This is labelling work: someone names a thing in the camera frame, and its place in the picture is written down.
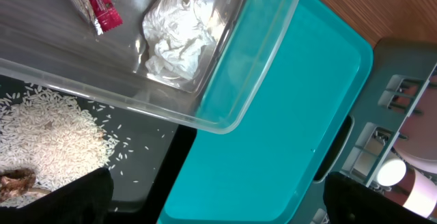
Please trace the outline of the brown food scrap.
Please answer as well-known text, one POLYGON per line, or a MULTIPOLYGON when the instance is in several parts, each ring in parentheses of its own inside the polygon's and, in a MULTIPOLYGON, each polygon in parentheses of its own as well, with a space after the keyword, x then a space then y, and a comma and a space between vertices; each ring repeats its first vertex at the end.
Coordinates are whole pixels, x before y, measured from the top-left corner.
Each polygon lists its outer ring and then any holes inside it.
POLYGON ((24 195, 35 182, 36 174, 31 169, 4 171, 1 173, 1 202, 24 195))

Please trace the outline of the white tissue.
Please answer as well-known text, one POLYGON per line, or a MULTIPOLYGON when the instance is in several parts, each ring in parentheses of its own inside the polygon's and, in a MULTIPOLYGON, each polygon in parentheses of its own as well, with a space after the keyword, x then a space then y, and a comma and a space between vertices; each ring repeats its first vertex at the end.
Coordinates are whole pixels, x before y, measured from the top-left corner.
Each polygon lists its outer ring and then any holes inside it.
POLYGON ((216 44, 208 31, 213 4, 210 0, 158 0, 144 16, 143 35, 149 46, 145 67, 191 80, 204 46, 216 44))

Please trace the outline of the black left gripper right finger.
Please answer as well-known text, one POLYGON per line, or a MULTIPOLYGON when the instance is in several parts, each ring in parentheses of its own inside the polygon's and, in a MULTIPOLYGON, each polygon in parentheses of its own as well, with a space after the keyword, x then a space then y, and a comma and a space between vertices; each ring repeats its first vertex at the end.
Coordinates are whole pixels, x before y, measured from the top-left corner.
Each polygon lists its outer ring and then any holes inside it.
POLYGON ((339 172, 325 178, 323 201, 332 224, 432 224, 339 172))

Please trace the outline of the cream plastic cup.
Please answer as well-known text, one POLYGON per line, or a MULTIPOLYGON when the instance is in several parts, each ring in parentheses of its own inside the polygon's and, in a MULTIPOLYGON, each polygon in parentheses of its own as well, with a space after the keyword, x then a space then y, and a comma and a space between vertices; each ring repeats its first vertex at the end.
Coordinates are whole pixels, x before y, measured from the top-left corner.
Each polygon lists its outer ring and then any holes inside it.
POLYGON ((436 216, 436 185, 416 169, 407 168, 402 159, 386 159, 376 182, 391 187, 384 193, 391 201, 424 218, 436 216))

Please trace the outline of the white rice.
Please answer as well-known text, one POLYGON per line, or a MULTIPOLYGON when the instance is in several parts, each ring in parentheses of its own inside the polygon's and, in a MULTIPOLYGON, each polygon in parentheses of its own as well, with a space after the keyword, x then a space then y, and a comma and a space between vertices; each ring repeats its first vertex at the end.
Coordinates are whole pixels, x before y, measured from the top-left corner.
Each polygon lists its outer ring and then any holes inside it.
POLYGON ((28 168, 36 182, 1 202, 22 208, 104 167, 114 180, 113 200, 143 201, 154 183, 149 147, 133 113, 30 83, 1 88, 1 173, 28 168))

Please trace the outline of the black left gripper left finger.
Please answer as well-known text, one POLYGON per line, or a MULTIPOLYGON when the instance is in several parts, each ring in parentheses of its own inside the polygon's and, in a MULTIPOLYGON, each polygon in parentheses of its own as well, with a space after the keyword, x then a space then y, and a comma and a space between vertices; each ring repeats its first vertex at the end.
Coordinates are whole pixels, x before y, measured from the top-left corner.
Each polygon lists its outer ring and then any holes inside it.
POLYGON ((103 223, 114 183, 99 168, 22 208, 1 208, 1 224, 103 223))

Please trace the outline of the red snack wrapper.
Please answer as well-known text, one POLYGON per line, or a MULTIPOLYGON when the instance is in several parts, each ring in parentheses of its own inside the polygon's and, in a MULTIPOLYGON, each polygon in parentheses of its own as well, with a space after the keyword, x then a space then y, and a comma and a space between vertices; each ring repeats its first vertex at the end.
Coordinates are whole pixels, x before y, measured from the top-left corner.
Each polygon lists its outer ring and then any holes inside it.
POLYGON ((123 23, 112 0, 70 0, 81 18, 94 28, 97 36, 123 23))

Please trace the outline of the large white plate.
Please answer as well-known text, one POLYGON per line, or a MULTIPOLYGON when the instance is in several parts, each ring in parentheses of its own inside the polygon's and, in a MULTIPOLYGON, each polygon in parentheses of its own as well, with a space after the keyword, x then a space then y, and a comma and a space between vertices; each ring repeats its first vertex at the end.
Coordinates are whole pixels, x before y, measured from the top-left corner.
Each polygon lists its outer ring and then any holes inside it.
POLYGON ((415 109, 422 114, 406 118, 394 148, 412 166, 436 173, 436 89, 428 87, 415 109))

